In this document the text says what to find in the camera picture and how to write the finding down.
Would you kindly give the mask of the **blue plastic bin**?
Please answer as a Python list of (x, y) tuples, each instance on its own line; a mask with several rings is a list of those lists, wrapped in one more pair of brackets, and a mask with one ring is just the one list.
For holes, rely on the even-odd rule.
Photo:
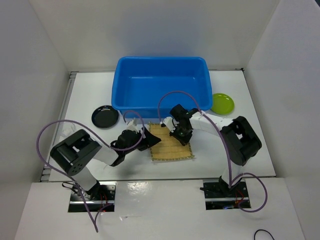
[(167, 117), (177, 104), (207, 111), (213, 105), (210, 73), (202, 57), (127, 56), (119, 59), (111, 105), (145, 119)]

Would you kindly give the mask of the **black round plate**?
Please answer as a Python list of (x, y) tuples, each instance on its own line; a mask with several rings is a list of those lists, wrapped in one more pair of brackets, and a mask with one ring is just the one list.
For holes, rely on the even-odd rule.
[(118, 120), (119, 112), (111, 105), (100, 106), (91, 115), (92, 123), (99, 129), (112, 128)]

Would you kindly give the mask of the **green plastic plate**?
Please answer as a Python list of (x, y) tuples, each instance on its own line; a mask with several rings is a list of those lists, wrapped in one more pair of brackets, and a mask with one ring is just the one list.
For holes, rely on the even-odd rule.
[(215, 93), (212, 95), (211, 111), (218, 115), (229, 115), (235, 109), (233, 99), (225, 93)]

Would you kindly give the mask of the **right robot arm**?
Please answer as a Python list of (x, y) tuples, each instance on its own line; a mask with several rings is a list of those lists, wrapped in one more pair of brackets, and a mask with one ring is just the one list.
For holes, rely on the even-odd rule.
[(224, 118), (208, 114), (197, 108), (188, 111), (178, 104), (164, 118), (161, 125), (169, 129), (169, 135), (187, 145), (194, 130), (220, 137), (227, 158), (227, 169), (219, 177), (218, 189), (231, 196), (244, 175), (243, 168), (262, 148), (262, 142), (248, 120), (243, 116)]

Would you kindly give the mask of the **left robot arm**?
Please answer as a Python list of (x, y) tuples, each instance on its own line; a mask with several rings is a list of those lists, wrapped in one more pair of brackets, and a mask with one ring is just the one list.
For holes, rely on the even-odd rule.
[(93, 140), (85, 130), (81, 129), (55, 145), (50, 151), (50, 156), (68, 176), (75, 179), (80, 185), (83, 196), (88, 200), (94, 200), (103, 188), (87, 168), (87, 164), (92, 159), (102, 157), (102, 162), (106, 161), (108, 166), (116, 167), (132, 151), (144, 151), (160, 142), (161, 139), (148, 130), (141, 133), (126, 129), (110, 144), (117, 150), (106, 147), (103, 151), (100, 143)]

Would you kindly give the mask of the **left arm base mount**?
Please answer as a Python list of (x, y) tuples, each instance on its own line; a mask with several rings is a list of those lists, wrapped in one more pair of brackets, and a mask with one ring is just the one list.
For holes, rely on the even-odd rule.
[[(87, 210), (84, 205), (83, 199), (80, 193), (78, 193), (78, 188), (75, 186), (75, 184), (64, 181), (61, 185), (63, 188), (69, 189), (71, 191), (68, 212), (86, 212)], [(94, 196), (87, 194), (85, 191), (83, 191), (82, 194), (84, 196), (88, 209), (93, 213), (97, 213), (98, 211), (114, 212), (116, 186), (117, 184), (115, 181), (101, 181), (100, 189), (98, 190), (98, 193), (96, 193)]]

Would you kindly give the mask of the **clear plastic cup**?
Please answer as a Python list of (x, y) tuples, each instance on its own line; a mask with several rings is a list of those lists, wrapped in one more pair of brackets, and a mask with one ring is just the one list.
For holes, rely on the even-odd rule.
[(63, 122), (61, 136), (67, 138), (76, 132), (76, 125), (72, 122)]

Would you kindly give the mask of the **bamboo placemat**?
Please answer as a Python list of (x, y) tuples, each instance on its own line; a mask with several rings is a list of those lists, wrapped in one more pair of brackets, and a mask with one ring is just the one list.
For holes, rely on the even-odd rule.
[(161, 141), (150, 148), (150, 156), (153, 162), (176, 162), (194, 159), (190, 143), (183, 146), (166, 127), (158, 123), (148, 124), (149, 132), (160, 138)]

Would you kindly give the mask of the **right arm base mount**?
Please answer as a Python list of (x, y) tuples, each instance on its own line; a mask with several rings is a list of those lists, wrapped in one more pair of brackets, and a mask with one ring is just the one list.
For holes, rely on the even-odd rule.
[(199, 188), (204, 193), (206, 210), (250, 209), (251, 203), (247, 184), (241, 180), (236, 186), (228, 189), (228, 185), (219, 179), (203, 180)]

